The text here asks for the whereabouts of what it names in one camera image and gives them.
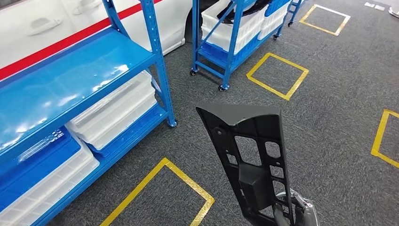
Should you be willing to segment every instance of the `gray carpet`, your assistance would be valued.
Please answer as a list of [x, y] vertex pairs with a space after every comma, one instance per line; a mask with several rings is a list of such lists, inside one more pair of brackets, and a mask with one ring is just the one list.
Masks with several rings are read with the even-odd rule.
[[[277, 41], [268, 40], [234, 72], [227, 92], [217, 90], [220, 81], [213, 77], [189, 76], [190, 44], [168, 54], [178, 126], [158, 126], [50, 225], [100, 224], [163, 157], [214, 197], [201, 225], [249, 225], [194, 109], [200, 102], [217, 102], [283, 109], [291, 187], [315, 201], [320, 225], [398, 226], [399, 169], [370, 151], [383, 110], [399, 113], [399, 19], [386, 10], [365, 7], [362, 0], [308, 0], [296, 20], [315, 3], [351, 16], [341, 34], [333, 36], [301, 23], [284, 27]], [[309, 22], [335, 29], [340, 19], [315, 11]], [[245, 76], [267, 52], [309, 69], [290, 101]], [[256, 76], [287, 91], [299, 74], [285, 74], [277, 63], [267, 60]], [[250, 145], [243, 143], [242, 154], [256, 162]], [[399, 161], [398, 118], [389, 118], [380, 151]], [[203, 203], [163, 169], [112, 225], [189, 225]]]

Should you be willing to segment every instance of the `yellow floor tape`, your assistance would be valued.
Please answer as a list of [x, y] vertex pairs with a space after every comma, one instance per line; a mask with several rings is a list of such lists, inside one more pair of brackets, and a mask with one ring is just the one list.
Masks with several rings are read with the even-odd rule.
[[183, 173], [177, 166], [175, 166], [167, 158], [163, 158], [152, 170], [144, 177], [144, 179], [137, 185], [137, 187], [114, 209], [114, 211], [100, 224], [100, 226], [108, 226], [112, 221], [129, 205], [130, 202], [139, 194], [139, 192], [154, 178], [154, 176], [162, 169], [162, 167], [168, 167], [174, 172], [181, 180], [183, 180], [188, 186], [196, 191], [202, 198], [205, 199], [205, 204], [201, 210], [191, 222], [190, 226], [198, 226], [205, 215], [208, 213], [212, 204], [215, 202], [214, 198], [208, 194], [202, 187], [195, 183], [185, 173]]
[[[335, 32], [332, 32], [332, 31], [326, 30], [326, 29], [324, 29], [324, 28], [321, 28], [321, 27], [317, 27], [317, 26], [315, 26], [315, 25], [312, 25], [312, 24], [310, 24], [310, 23], [308, 23], [308, 22], [305, 22], [305, 20], [306, 20], [306, 19], [309, 17], [309, 15], [315, 10], [315, 8], [322, 8], [322, 9], [327, 10], [327, 11], [329, 11], [329, 12], [332, 12], [332, 13], [335, 13], [335, 14], [338, 14], [338, 15], [341, 15], [341, 16], [344, 16], [345, 19], [343, 20], [343, 22], [341, 23], [341, 25], [339, 26], [339, 28], [338, 28]], [[302, 24], [306, 24], [306, 25], [308, 25], [308, 26], [311, 26], [311, 27], [313, 27], [313, 28], [319, 29], [319, 30], [321, 30], [321, 31], [327, 32], [327, 33], [329, 33], [329, 34], [338, 36], [339, 33], [341, 33], [343, 27], [345, 27], [346, 23], [349, 21], [350, 18], [351, 18], [351, 16], [348, 16], [348, 15], [346, 15], [346, 14], [337, 12], [337, 11], [332, 10], [332, 9], [330, 9], [330, 8], [326, 8], [326, 7], [323, 7], [323, 6], [314, 4], [314, 5], [312, 6], [312, 8], [302, 17], [302, 19], [299, 20], [299, 22], [301, 22]]]
[[390, 115], [399, 118], [399, 114], [398, 113], [393, 112], [391, 110], [384, 109], [383, 115], [381, 117], [380, 125], [378, 126], [377, 134], [376, 134], [375, 139], [374, 139], [373, 147], [371, 148], [371, 154], [373, 156], [379, 157], [382, 160], [386, 161], [387, 163], [399, 168], [399, 162], [397, 162], [397, 161], [395, 161], [393, 159], [390, 159], [386, 155], [383, 155], [383, 154], [381, 154], [379, 152], [381, 141], [383, 139], [383, 135], [384, 135], [384, 131], [385, 131], [385, 127], [386, 127], [386, 124], [388, 122], [388, 118], [389, 118]]
[[[255, 73], [255, 71], [258, 70], [258, 68], [266, 61], [266, 59], [267, 59], [268, 57], [274, 57], [274, 58], [276, 58], [276, 59], [278, 59], [278, 60], [281, 60], [282, 62], [284, 62], [284, 63], [286, 63], [286, 64], [289, 64], [289, 65], [291, 65], [291, 66], [293, 66], [293, 67], [296, 67], [296, 68], [298, 68], [299, 70], [302, 70], [302, 71], [303, 71], [303, 73], [301, 74], [301, 76], [299, 76], [299, 79], [296, 80], [296, 82], [295, 82], [294, 85], [291, 87], [291, 89], [288, 91], [288, 93], [283, 94], [283, 93], [281, 93], [281, 92], [278, 92], [277, 90], [273, 89], [272, 87], [270, 87], [270, 86], [268, 86], [268, 85], [266, 85], [266, 84], [260, 82], [259, 80], [255, 79], [254, 77], [252, 77], [252, 75]], [[286, 60], [286, 59], [284, 59], [284, 58], [282, 58], [282, 57], [279, 57], [279, 56], [277, 56], [277, 55], [275, 55], [275, 54], [266, 53], [266, 55], [264, 55], [264, 56], [262, 57], [262, 59], [260, 59], [260, 60], [258, 61], [258, 63], [256, 63], [255, 66], [254, 66], [251, 70], [249, 70], [249, 72], [247, 73], [247, 78], [248, 78], [249, 80], [253, 81], [254, 83], [258, 84], [259, 86], [261, 86], [261, 87], [267, 89], [268, 91], [270, 91], [270, 92], [276, 94], [277, 96], [279, 96], [279, 97], [281, 97], [281, 98], [283, 98], [283, 99], [285, 99], [285, 100], [289, 100], [289, 99], [291, 98], [291, 96], [294, 94], [294, 92], [296, 91], [296, 89], [299, 87], [299, 85], [303, 82], [303, 80], [305, 79], [305, 77], [306, 77], [306, 75], [307, 75], [308, 73], [309, 73], [309, 70], [306, 69], [306, 68], [304, 68], [304, 67], [302, 67], [302, 66], [299, 66], [299, 65], [297, 65], [297, 64], [295, 64], [295, 63], [292, 63], [291, 61], [288, 61], [288, 60]]]

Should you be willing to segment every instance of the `black cloth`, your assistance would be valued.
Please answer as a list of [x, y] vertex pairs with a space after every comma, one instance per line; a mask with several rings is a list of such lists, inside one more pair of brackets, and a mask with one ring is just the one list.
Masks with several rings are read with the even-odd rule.
[[[248, 16], [250, 14], [256, 13], [257, 11], [260, 11], [263, 9], [267, 4], [269, 4], [271, 0], [257, 0], [255, 4], [247, 9], [246, 11], [242, 12], [242, 16]], [[232, 1], [229, 2], [226, 8], [224, 8], [218, 15], [217, 18], [220, 19], [223, 17], [223, 15], [226, 13], [227, 9], [233, 4]], [[222, 21], [223, 24], [232, 24], [232, 20], [234, 19], [235, 13], [234, 10], [232, 10], [226, 18]]]

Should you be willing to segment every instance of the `red stripe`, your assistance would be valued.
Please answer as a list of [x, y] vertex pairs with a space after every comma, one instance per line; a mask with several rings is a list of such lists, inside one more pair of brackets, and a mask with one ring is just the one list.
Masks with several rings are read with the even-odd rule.
[[[154, 0], [154, 4], [160, 2], [161, 0]], [[118, 13], [118, 16], [120, 19], [126, 18], [138, 11], [141, 10], [141, 5], [137, 4], [134, 5], [130, 8], [127, 8], [121, 12]], [[108, 18], [97, 22], [71, 36], [68, 36], [65, 39], [62, 39], [61, 41], [58, 41], [50, 46], [47, 46], [46, 48], [37, 51], [36, 53], [33, 53], [25, 58], [22, 58], [21, 60], [18, 60], [10, 65], [7, 65], [3, 68], [0, 69], [0, 80], [3, 80], [15, 73], [17, 73], [20, 70], [23, 70], [26, 67], [29, 67], [32, 64], [35, 64], [61, 50], [64, 48], [73, 45], [74, 43], [96, 33], [97, 31], [111, 25], [110, 20]]]

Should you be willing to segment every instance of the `blue metal shelving rack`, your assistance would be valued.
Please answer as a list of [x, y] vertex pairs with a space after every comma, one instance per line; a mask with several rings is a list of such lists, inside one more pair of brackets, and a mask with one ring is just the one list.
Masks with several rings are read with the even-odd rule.
[[301, 7], [301, 4], [302, 4], [302, 0], [298, 0], [298, 2], [291, 3], [290, 7], [293, 6], [293, 7], [295, 7], [295, 9], [291, 10], [289, 8], [289, 10], [288, 10], [288, 13], [292, 13], [291, 19], [289, 20], [289, 23], [288, 23], [288, 27], [294, 23], [295, 16], [298, 13], [299, 8]]
[[120, 136], [119, 149], [33, 225], [45, 225], [141, 139], [167, 119], [176, 126], [152, 0], [141, 0], [152, 52], [134, 43], [123, 28], [112, 0], [103, 0], [111, 27], [0, 82], [0, 164], [66, 124], [150, 65], [158, 71], [155, 105]]
[[[237, 34], [239, 30], [239, 24], [241, 22], [241, 17], [243, 13], [243, 9], [254, 3], [256, 0], [233, 0], [233, 4], [226, 10], [225, 14], [222, 18], [219, 19], [218, 23], [215, 27], [209, 32], [205, 39], [199, 41], [199, 16], [200, 16], [200, 9], [199, 9], [199, 0], [192, 1], [192, 69], [190, 71], [191, 75], [195, 75], [198, 72], [198, 66], [202, 67], [203, 69], [207, 70], [208, 72], [212, 73], [213, 75], [222, 79], [222, 84], [219, 86], [219, 91], [225, 91], [229, 88], [228, 82], [231, 73], [236, 70], [248, 57], [251, 56], [255, 50], [257, 50], [272, 34], [277, 32], [273, 39], [276, 40], [280, 34], [283, 24], [285, 22], [285, 17], [283, 23], [277, 27], [274, 31], [270, 32], [266, 37], [262, 40], [257, 40], [254, 37], [236, 56], [234, 55], [234, 49], [236, 46], [237, 41]], [[218, 27], [218, 25], [226, 18], [226, 16], [236, 7], [235, 15], [234, 15], [234, 23], [233, 29], [231, 33], [231, 41], [229, 46], [229, 52], [227, 53], [226, 60], [221, 60], [220, 56], [217, 56], [213, 53], [209, 53], [208, 51], [204, 50], [203, 46], [207, 45], [206, 41], [214, 32], [214, 30]], [[215, 69], [205, 65], [201, 61], [199, 61], [199, 57], [203, 57], [204, 59], [214, 63], [215, 65], [224, 69], [224, 73], [219, 73]]]

